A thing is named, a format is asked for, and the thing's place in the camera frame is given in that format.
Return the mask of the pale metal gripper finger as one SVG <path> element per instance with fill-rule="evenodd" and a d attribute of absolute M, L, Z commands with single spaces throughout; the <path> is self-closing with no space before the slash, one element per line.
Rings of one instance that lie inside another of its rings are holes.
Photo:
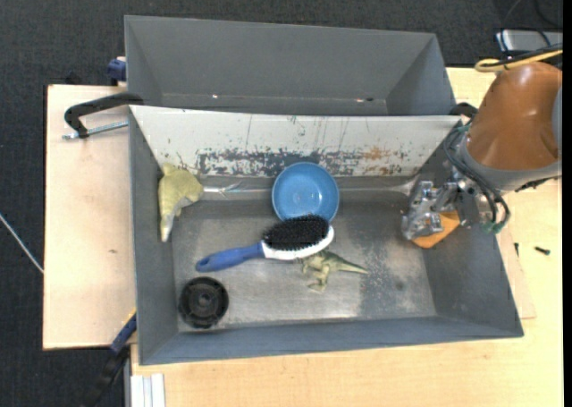
<path fill-rule="evenodd" d="M 437 187 L 430 180 L 417 180 L 408 199 L 410 213 L 434 212 L 438 209 L 442 188 Z"/>
<path fill-rule="evenodd" d="M 441 233 L 443 230 L 441 216 L 432 211 L 408 213 L 401 218 L 401 233 L 410 241 Z"/>

